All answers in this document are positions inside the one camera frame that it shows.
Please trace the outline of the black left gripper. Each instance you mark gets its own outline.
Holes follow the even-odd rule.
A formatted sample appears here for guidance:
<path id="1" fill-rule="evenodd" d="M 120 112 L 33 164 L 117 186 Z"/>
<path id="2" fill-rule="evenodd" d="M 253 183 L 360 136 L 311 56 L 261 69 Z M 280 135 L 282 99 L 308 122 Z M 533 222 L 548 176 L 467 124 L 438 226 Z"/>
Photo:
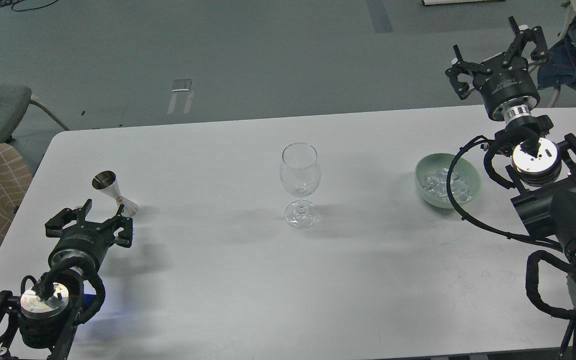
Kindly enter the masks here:
<path id="1" fill-rule="evenodd" d="M 51 269 L 66 259 L 79 257 L 91 262 L 99 272 L 110 246 L 129 249 L 133 245 L 133 218 L 123 214 L 125 205 L 119 205 L 116 214 L 103 223 L 96 223 L 86 220 L 92 204 L 89 198 L 81 207 L 63 208 L 46 221 L 46 237 L 58 239 L 48 256 Z"/>

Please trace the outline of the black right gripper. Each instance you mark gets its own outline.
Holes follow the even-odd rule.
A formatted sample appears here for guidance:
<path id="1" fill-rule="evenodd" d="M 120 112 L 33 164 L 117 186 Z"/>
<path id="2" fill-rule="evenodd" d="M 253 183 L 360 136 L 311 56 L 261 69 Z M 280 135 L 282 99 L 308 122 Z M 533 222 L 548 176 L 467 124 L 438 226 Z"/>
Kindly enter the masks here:
<path id="1" fill-rule="evenodd" d="M 492 121 L 505 121 L 504 108 L 527 105 L 535 109 L 540 95 L 528 71 L 531 66 L 546 64 L 550 52 L 542 27 L 521 29 L 514 16 L 508 18 L 514 40 L 501 57 L 492 57 L 483 63 L 466 61 L 457 44 L 453 45 L 455 61 L 446 69 L 445 75 L 460 100 L 471 93 L 480 93 L 486 114 Z M 524 57 L 526 46 L 535 45 L 530 59 Z"/>

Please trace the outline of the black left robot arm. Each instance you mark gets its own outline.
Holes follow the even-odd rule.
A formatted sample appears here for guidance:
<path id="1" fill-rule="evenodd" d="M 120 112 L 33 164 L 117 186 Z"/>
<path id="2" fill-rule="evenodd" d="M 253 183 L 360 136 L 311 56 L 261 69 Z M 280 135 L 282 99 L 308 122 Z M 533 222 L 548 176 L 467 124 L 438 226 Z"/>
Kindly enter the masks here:
<path id="1" fill-rule="evenodd" d="M 45 223 L 48 238 L 57 239 L 48 256 L 49 270 L 39 278 L 26 275 L 20 294 L 0 292 L 0 360 L 13 360 L 16 335 L 34 350 L 46 350 L 48 360 L 66 360 L 78 326 L 102 308 L 106 288 L 99 270 L 112 246 L 130 248 L 133 215 L 120 203 L 103 222 L 87 220 L 92 208 L 64 208 Z"/>

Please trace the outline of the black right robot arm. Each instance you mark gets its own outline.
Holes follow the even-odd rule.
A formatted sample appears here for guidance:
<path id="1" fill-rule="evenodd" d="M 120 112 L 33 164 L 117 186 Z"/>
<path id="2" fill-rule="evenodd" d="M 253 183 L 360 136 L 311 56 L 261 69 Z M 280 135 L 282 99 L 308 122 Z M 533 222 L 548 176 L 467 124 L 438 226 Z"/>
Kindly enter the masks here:
<path id="1" fill-rule="evenodd" d="M 462 155 L 477 145 L 486 147 L 484 170 L 490 180 L 505 189 L 516 189 L 511 202 L 526 235 L 494 228 L 464 210 L 455 199 L 451 183 L 446 194 L 462 220 L 506 239 L 537 245 L 541 250 L 526 260 L 526 297 L 541 312 L 567 321 L 558 357 L 567 348 L 576 360 L 576 136 L 561 142 L 547 138 L 553 122 L 535 116 L 540 96 L 530 67 L 550 59 L 542 28 L 521 28 L 509 18 L 514 39 L 507 50 L 478 63 L 463 59 L 454 46 L 455 62 L 446 69 L 452 88 L 464 100 L 480 93 L 487 116 L 505 123 L 494 138 L 476 136 L 453 157 L 448 181 Z"/>

